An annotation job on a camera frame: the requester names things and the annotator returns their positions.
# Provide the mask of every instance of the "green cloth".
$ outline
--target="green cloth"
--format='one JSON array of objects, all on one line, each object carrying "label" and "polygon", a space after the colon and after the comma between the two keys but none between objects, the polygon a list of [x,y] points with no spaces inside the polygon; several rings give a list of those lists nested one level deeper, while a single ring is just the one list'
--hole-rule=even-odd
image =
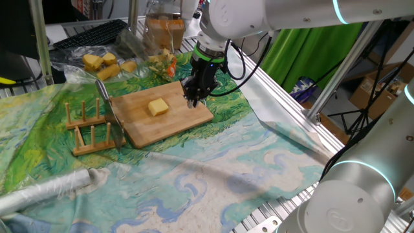
[{"label": "green cloth", "polygon": [[[344,59],[361,23],[321,28],[284,29],[269,50],[262,69],[290,93],[301,76],[316,81]],[[318,86],[325,88],[336,69]]]}]

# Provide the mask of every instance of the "metal frame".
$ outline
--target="metal frame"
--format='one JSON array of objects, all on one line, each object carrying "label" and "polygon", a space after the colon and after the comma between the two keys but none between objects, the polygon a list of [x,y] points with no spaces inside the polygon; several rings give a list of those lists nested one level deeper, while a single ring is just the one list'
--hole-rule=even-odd
[{"label": "metal frame", "polygon": [[136,27],[138,26],[138,7],[139,0],[129,0],[128,25],[129,30],[136,35]]},{"label": "metal frame", "polygon": [[365,49],[367,44],[371,41],[371,38],[375,35],[375,32],[380,28],[383,20],[372,21],[367,24],[364,31],[361,33],[360,37],[355,42],[351,51],[349,51],[347,57],[344,59],[334,76],[331,78],[330,82],[327,84],[325,89],[322,91],[319,98],[316,100],[315,104],[311,109],[304,109],[303,114],[314,124],[320,124],[319,113],[322,108],[325,107],[325,104],[328,102],[332,94],[338,88],[339,84],[351,69],[351,66],[358,59],[361,52]]},{"label": "metal frame", "polygon": [[41,5],[41,0],[30,0],[29,3],[30,11],[32,12],[34,30],[36,32],[41,72],[46,80],[46,84],[52,85],[54,82],[52,77],[52,67],[50,66],[49,46],[47,45],[43,7]]}]

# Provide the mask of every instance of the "tablecloth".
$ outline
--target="tablecloth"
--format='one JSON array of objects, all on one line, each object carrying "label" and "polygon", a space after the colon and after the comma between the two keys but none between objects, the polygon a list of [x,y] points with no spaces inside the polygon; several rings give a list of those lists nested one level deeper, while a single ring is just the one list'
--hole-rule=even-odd
[{"label": "tablecloth", "polygon": [[[175,79],[190,75],[191,54],[177,56]],[[235,87],[219,72],[223,92]],[[107,83],[110,95],[164,84],[160,78]],[[127,143],[74,157],[65,102],[73,120],[95,114],[93,84],[63,84],[0,100],[1,192],[51,175],[90,168],[93,184],[3,217],[11,232],[229,232],[264,201],[290,198],[315,183],[322,164],[302,146],[260,122],[242,92],[208,98],[211,122],[140,150]],[[289,132],[290,126],[283,127]],[[105,126],[95,129],[105,140]],[[81,129],[90,144],[90,129]]]}]

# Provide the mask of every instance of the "plastic bag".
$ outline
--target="plastic bag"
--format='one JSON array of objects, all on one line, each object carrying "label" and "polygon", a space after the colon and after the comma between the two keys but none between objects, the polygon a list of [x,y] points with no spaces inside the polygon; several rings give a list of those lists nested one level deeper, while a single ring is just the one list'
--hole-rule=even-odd
[{"label": "plastic bag", "polygon": [[106,79],[104,81],[105,83],[126,81],[133,77],[145,78],[151,74],[148,66],[144,63],[143,58],[136,57],[126,60],[116,53],[113,46],[88,46],[73,49],[56,50],[50,53],[50,62],[55,69],[64,71],[68,83],[94,83],[97,79],[96,74],[98,72],[84,71],[82,57],[85,54],[92,54],[103,57],[108,52],[115,55],[118,65],[123,64],[127,60],[133,60],[136,62],[137,66],[132,73],[121,70],[117,76]]}]

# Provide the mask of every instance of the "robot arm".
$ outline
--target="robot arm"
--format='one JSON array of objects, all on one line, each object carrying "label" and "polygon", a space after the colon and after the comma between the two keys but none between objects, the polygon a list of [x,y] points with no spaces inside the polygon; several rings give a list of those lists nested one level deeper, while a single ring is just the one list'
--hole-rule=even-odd
[{"label": "robot arm", "polygon": [[[413,14],[413,0],[211,0],[202,15],[191,76],[181,80],[184,97],[189,107],[197,107],[217,87],[215,73],[226,72],[229,38]],[[312,198],[276,232],[380,232],[397,195],[414,173],[413,105],[414,80],[365,138],[340,157]]]},{"label": "robot arm", "polygon": [[215,73],[226,72],[228,39],[282,28],[311,28],[374,21],[414,14],[413,0],[207,0],[190,61],[181,80],[189,107],[217,87]]}]

